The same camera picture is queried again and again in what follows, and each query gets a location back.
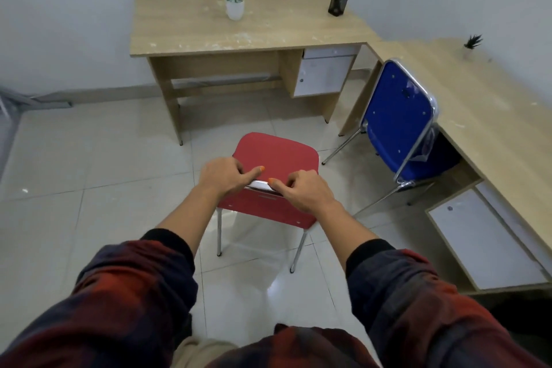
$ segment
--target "plaid shirt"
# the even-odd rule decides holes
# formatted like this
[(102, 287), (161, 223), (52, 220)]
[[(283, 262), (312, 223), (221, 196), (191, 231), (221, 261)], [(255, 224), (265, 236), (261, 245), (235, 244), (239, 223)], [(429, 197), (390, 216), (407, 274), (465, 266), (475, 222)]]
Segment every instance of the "plaid shirt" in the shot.
[[(72, 295), (31, 323), (0, 366), (168, 367), (174, 336), (196, 302), (194, 270), (188, 245), (167, 230), (105, 246)], [(384, 366), (545, 366), (414, 252), (371, 240), (349, 257), (346, 276), (353, 314)], [(344, 330), (289, 327), (211, 366), (377, 365)]]

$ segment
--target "blue chair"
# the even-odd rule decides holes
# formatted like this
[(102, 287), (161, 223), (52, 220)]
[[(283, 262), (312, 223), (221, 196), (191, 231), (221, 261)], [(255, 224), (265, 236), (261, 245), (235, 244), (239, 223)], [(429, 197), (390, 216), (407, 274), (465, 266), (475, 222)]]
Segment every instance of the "blue chair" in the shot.
[(328, 163), (353, 138), (366, 132), (376, 152), (395, 173), (397, 186), (356, 214), (396, 192), (425, 186), (423, 195), (437, 176), (460, 161), (459, 153), (439, 133), (438, 114), (436, 99), (398, 59), (383, 64), (359, 129), (322, 162)]

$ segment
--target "beige pants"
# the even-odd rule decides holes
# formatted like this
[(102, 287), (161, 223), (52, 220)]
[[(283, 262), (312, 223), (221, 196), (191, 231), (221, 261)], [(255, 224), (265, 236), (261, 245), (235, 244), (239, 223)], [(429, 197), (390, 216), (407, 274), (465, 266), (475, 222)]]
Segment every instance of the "beige pants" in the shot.
[(236, 349), (230, 342), (189, 337), (183, 340), (173, 356), (171, 368), (203, 368), (226, 352)]

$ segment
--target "person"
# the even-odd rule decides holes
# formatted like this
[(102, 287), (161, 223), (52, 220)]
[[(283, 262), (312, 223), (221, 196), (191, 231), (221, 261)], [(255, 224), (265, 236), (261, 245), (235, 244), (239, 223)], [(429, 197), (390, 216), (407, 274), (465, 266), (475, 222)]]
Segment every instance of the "person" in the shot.
[[(277, 325), (274, 335), (237, 348), (186, 338), (198, 286), (194, 255), (219, 201), (258, 178), (234, 158), (201, 171), (197, 186), (140, 240), (105, 246), (73, 293), (27, 327), (2, 367), (376, 367), (364, 345), (340, 329)], [(516, 345), (486, 309), (439, 279), (430, 263), (357, 222), (315, 171), (270, 180), (320, 222), (347, 279), (353, 314), (385, 367), (545, 366)]]

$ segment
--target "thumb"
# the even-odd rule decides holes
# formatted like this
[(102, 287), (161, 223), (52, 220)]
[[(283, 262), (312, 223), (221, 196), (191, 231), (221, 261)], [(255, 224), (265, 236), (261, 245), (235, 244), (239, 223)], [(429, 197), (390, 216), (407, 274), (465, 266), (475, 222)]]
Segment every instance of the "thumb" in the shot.
[(252, 183), (256, 178), (260, 176), (262, 172), (264, 172), (264, 170), (264, 166), (257, 166), (256, 168), (251, 169), (249, 172), (244, 173), (242, 175), (244, 184), (249, 185), (250, 183)]
[(268, 179), (268, 185), (275, 191), (280, 192), (282, 195), (287, 195), (292, 188), (288, 187), (279, 179), (270, 177)]

